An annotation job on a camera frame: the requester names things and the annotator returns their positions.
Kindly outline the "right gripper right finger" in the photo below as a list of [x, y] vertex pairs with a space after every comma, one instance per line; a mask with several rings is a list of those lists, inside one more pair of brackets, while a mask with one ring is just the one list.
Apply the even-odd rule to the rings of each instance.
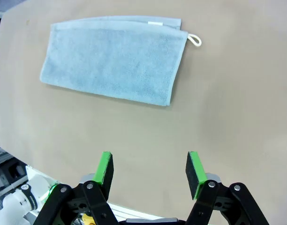
[[196, 201], [185, 224], [207, 225], [214, 210], [230, 225], [269, 224], [246, 185], [237, 182], [226, 187], [208, 178], [197, 152], [188, 152], [185, 171]]

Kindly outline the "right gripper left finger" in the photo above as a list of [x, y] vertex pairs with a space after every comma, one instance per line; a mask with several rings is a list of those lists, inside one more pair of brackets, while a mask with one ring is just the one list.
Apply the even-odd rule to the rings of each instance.
[[103, 152], [94, 178], [75, 188], [67, 184], [56, 185], [34, 224], [71, 225], [84, 213], [92, 216], [97, 225], [118, 225], [107, 203], [113, 173], [113, 156], [111, 152]]

